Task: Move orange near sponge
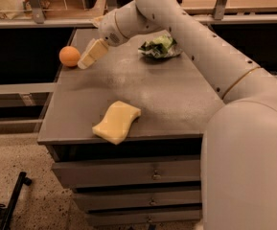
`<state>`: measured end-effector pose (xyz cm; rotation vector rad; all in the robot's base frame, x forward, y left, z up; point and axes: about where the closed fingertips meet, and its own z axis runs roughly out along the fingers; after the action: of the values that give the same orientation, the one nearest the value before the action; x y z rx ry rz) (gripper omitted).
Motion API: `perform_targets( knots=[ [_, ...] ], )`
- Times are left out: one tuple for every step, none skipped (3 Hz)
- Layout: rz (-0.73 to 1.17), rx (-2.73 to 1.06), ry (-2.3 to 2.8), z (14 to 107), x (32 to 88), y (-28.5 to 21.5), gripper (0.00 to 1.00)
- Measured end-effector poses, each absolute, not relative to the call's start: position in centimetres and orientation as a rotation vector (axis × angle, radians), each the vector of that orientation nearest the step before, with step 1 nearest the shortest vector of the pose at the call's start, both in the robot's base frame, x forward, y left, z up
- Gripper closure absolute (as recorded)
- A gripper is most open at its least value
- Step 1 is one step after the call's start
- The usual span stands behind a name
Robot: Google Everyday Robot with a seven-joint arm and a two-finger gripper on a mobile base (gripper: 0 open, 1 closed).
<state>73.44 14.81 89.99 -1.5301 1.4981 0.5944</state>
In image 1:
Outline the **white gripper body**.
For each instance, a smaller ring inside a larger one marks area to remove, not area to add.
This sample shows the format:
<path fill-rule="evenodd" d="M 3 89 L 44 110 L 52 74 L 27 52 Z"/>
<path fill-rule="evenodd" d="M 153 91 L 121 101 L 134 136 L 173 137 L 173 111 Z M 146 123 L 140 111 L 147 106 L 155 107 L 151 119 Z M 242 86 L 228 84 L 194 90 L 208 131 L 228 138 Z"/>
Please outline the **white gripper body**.
<path fill-rule="evenodd" d="M 100 22 L 99 35 L 109 46 L 117 47 L 126 42 L 128 38 L 125 37 L 117 24 L 117 11 L 113 10 L 107 13 Z"/>

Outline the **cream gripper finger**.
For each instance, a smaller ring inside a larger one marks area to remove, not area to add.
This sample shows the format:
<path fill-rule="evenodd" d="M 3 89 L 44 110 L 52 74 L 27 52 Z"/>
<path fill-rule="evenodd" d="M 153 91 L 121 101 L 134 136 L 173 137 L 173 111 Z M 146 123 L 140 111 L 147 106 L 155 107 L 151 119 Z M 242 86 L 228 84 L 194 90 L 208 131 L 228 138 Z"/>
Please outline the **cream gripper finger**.
<path fill-rule="evenodd" d="M 108 44 L 103 39 L 92 39 L 79 59 L 80 69 L 87 69 L 108 52 Z"/>
<path fill-rule="evenodd" d="M 99 28 L 100 25 L 101 25 L 101 22 L 103 21 L 103 19 L 104 19 L 104 16 L 102 15 L 102 16 L 94 17 L 91 20 L 91 22 L 92 22 L 94 27 Z"/>

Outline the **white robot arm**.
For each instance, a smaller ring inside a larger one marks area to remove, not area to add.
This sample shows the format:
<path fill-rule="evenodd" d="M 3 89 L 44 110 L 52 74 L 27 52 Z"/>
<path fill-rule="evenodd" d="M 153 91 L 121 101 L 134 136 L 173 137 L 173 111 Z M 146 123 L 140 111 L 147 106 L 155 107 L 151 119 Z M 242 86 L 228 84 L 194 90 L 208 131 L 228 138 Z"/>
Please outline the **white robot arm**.
<path fill-rule="evenodd" d="M 183 11 L 176 0 L 134 0 L 109 12 L 85 69 L 111 46 L 167 30 L 225 105 L 200 156 L 203 230 L 277 230 L 277 79 Z"/>

